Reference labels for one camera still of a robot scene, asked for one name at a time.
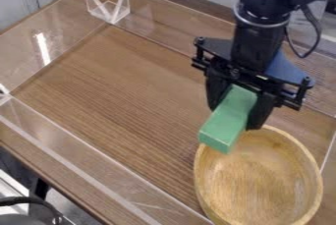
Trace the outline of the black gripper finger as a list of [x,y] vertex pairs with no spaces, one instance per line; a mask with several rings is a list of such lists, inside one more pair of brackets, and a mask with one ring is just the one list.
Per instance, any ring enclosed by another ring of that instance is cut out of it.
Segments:
[[277,106],[278,96],[267,91],[262,92],[249,115],[247,130],[259,130],[263,127]]
[[211,111],[225,99],[230,88],[231,78],[215,68],[210,68],[207,71],[207,98]]

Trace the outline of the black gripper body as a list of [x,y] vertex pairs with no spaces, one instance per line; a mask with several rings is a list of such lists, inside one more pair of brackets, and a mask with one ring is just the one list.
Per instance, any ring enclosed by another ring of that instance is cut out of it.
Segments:
[[257,95],[267,91],[278,96],[278,106],[299,109],[314,79],[289,60],[283,52],[290,17],[238,18],[230,39],[199,36],[194,45],[193,66],[205,72],[215,68]]

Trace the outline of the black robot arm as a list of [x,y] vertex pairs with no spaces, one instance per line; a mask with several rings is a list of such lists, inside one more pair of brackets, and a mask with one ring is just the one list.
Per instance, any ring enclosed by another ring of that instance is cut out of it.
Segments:
[[253,92],[257,102],[246,114],[246,130],[263,127],[275,108],[298,110],[314,79],[286,57],[283,44],[290,43],[289,25],[293,12],[303,11],[315,32],[321,22],[309,5],[317,0],[239,0],[234,15],[234,38],[195,38],[193,66],[207,77],[209,106],[215,109],[239,86]]

